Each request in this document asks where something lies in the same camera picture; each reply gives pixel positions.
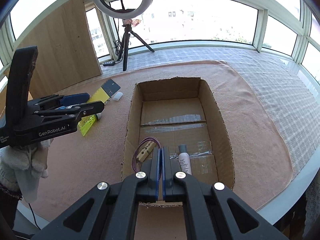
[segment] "bolt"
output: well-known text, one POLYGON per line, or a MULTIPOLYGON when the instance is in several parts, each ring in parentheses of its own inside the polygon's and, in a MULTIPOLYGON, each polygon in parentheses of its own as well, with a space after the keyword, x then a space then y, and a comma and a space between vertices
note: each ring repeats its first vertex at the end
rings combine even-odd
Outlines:
POLYGON ((138 171, 136 173, 136 177, 139 179, 143 179, 146 176, 146 174, 143 171, 138 171))
POLYGON ((224 184, 221 182, 216 182, 213 186, 216 190, 223 190, 224 189, 224 184))
POLYGON ((100 182, 100 183, 98 183, 97 187, 98 187, 98 189, 103 190, 108 187, 108 184, 106 182, 100 182))
POLYGON ((184 172, 182 172, 182 171, 178 171, 178 172, 176 173, 176 177, 177 177, 178 179, 184 179, 184 178, 186 177, 186 174, 185 174, 184 172))

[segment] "triangular cutout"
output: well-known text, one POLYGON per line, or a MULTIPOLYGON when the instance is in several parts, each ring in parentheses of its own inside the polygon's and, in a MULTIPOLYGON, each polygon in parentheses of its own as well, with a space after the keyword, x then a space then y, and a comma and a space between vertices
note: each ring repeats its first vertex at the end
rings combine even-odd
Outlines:
POLYGON ((232 198, 229 198, 227 200, 227 203, 242 234, 245 234, 250 230, 258 227, 259 223, 241 206, 239 206, 232 198))
POLYGON ((72 215, 64 220, 63 225, 76 232, 80 232, 93 206, 93 203, 93 198, 88 199, 80 208, 78 208, 72 215))

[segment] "dark sleeve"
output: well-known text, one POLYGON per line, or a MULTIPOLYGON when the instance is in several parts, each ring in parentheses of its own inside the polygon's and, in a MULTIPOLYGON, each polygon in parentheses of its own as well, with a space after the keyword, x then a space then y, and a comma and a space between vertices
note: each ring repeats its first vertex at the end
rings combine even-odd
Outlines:
POLYGON ((20 191, 10 191, 0 184, 0 212, 11 229, 13 228, 18 201, 20 199, 22 199, 20 191))

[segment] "checkered cloth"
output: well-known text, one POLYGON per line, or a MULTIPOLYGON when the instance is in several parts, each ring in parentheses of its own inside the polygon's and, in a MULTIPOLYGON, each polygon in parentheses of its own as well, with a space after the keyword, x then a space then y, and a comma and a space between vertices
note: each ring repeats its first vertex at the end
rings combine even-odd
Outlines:
MULTIPOLYGON (((320 106, 299 77, 278 57, 249 49, 184 47, 128 57, 127 71, 196 60, 223 60, 250 85, 286 143, 295 177, 320 144, 320 106)), ((103 67, 103 75, 122 65, 103 67)))

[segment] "white ring light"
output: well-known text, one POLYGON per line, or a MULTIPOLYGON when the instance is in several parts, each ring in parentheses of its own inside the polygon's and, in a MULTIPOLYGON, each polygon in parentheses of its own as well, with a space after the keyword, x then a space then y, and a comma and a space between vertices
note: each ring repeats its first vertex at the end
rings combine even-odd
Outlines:
POLYGON ((110 7, 106 3, 103 4, 101 0, 93 0, 93 2, 95 3, 95 5, 98 7, 100 11, 109 15, 110 17, 126 20, 126 19, 135 18, 138 15, 142 14, 150 6, 150 4, 152 3, 152 0, 142 0, 142 3, 137 9, 131 12, 126 12, 126 13, 120 13, 120 12, 117 12, 116 10, 109 9, 110 7))

